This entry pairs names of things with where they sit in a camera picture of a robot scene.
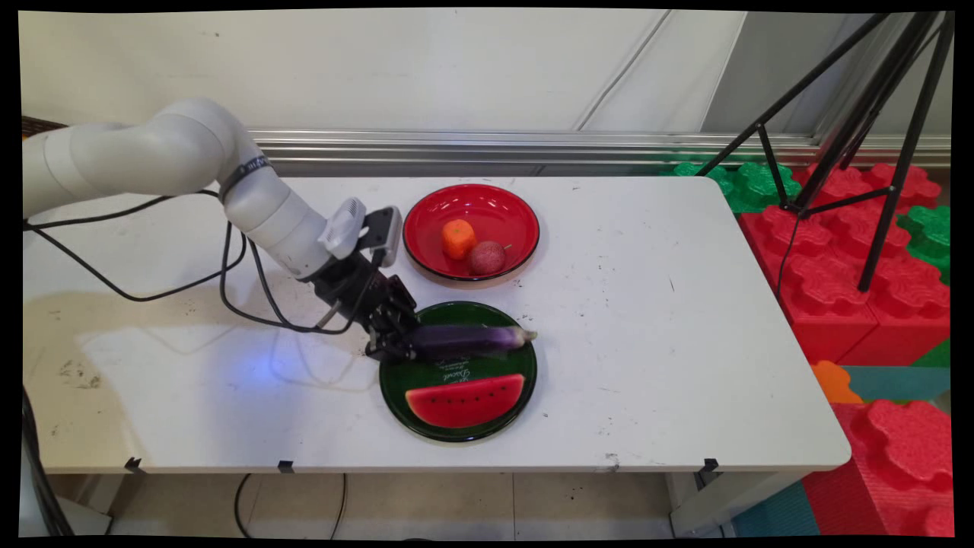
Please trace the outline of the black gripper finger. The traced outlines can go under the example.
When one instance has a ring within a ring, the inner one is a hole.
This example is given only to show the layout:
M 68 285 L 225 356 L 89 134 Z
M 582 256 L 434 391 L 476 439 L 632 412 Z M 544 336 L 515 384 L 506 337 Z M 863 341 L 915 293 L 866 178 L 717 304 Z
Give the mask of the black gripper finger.
M 385 306 L 387 316 L 394 318 L 397 326 L 404 330 L 414 330 L 420 326 L 416 315 L 416 301 L 399 276 L 387 278 Z
M 400 363 L 413 361 L 416 352 L 409 339 L 409 333 L 396 327 L 368 327 L 369 339 L 364 348 L 368 358 L 379 363 Z

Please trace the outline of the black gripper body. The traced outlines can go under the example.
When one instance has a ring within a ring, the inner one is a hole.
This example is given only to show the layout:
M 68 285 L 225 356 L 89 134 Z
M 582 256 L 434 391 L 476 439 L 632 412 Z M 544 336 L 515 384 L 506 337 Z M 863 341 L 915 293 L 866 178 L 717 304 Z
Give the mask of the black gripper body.
M 326 319 L 317 330 L 340 334 L 354 325 L 363 330 L 372 326 L 404 330 L 394 323 L 394 318 L 387 316 L 387 278 L 373 260 L 359 253 L 344 260 L 328 260 L 310 278 L 314 294 L 329 305 Z

